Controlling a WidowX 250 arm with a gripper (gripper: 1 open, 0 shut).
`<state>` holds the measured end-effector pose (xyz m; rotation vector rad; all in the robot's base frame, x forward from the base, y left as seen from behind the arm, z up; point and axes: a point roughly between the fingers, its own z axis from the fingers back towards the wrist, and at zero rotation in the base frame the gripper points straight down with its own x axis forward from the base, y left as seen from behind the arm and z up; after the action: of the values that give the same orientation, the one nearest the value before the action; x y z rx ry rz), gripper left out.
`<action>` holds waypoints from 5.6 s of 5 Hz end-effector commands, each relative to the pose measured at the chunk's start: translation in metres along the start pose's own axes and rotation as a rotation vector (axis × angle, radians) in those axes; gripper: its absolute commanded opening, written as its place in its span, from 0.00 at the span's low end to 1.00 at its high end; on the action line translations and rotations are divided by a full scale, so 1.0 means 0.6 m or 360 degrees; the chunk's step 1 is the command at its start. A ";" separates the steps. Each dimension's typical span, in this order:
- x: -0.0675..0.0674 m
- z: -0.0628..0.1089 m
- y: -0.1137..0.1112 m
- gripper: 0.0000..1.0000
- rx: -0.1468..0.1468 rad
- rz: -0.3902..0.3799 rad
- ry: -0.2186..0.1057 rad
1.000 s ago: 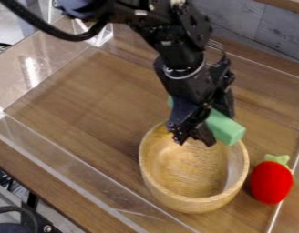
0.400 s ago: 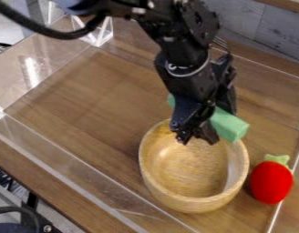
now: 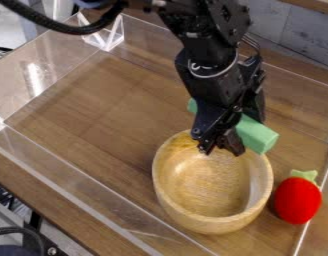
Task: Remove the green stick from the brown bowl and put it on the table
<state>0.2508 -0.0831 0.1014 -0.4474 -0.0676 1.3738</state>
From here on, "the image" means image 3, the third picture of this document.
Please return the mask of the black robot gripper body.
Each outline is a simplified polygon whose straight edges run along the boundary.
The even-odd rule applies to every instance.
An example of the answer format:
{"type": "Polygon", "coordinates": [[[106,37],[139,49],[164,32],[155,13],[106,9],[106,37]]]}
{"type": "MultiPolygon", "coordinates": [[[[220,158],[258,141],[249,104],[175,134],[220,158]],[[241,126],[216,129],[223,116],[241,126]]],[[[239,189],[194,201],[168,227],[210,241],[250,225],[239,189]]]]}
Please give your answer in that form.
{"type": "Polygon", "coordinates": [[[183,49],[176,56],[175,67],[191,98],[223,108],[239,105],[245,113],[246,93],[263,91],[266,72],[262,63],[259,54],[245,61],[239,61],[235,55],[229,67],[203,67],[195,64],[183,49]]]}

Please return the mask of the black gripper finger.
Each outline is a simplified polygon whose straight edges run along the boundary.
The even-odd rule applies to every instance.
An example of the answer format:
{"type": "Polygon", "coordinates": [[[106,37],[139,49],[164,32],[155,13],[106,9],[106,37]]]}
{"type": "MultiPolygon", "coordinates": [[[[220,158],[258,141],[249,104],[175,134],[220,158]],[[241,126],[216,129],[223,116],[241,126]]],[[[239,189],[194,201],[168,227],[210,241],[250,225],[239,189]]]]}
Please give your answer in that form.
{"type": "Polygon", "coordinates": [[[239,157],[246,152],[243,140],[235,128],[229,129],[225,134],[225,148],[239,157]]]}
{"type": "Polygon", "coordinates": [[[254,120],[263,123],[266,121],[266,99],[265,92],[255,93],[253,91],[246,93],[243,102],[245,114],[254,120]]]}

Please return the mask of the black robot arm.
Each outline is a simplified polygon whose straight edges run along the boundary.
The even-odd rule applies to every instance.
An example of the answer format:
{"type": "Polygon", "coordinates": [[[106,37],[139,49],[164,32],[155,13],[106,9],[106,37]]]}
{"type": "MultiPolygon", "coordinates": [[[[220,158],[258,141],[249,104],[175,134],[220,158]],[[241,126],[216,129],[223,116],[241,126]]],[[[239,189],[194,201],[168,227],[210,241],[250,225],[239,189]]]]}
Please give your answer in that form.
{"type": "Polygon", "coordinates": [[[239,156],[246,139],[238,131],[243,116],[262,123],[266,72],[263,58],[255,54],[239,59],[239,44],[254,46],[247,35],[251,26],[249,7],[238,0],[75,0],[86,9],[140,9],[160,17],[183,48],[175,68],[195,101],[191,137],[204,154],[220,148],[239,156]]]}

